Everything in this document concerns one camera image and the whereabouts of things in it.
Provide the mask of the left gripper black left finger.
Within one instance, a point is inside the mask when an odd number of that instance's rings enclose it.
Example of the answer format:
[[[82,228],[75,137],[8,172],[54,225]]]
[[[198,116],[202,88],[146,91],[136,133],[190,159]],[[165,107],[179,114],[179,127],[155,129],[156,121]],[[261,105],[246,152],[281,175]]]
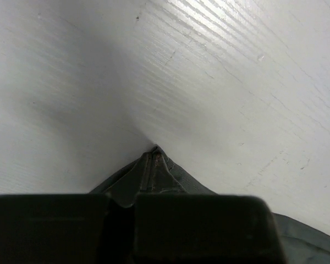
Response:
[[[152,153],[146,152],[106,179],[100,185],[100,193],[110,195],[119,206],[131,207],[137,194],[147,190],[151,167]]]

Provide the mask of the dark grey t shirt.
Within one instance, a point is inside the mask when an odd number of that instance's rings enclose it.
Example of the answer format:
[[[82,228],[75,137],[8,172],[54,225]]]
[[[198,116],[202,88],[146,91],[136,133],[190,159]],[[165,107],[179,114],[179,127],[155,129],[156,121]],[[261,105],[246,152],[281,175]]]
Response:
[[[163,155],[170,174],[183,186],[187,194],[214,194],[214,191],[202,185],[180,165],[173,162],[159,146],[155,146],[147,152],[152,153],[152,164],[155,152],[160,152]],[[142,192],[152,193],[151,172],[147,190]],[[92,189],[91,192],[93,194],[102,194],[100,193],[101,184]],[[274,214],[274,218],[288,263],[330,263],[329,235],[281,214]]]

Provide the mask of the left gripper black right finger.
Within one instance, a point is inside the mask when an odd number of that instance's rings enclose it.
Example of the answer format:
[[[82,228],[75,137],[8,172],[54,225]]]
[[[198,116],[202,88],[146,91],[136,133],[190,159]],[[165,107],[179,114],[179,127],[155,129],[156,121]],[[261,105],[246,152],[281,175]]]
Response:
[[[153,158],[151,192],[157,194],[186,193],[183,186],[170,174],[163,155],[155,152]]]

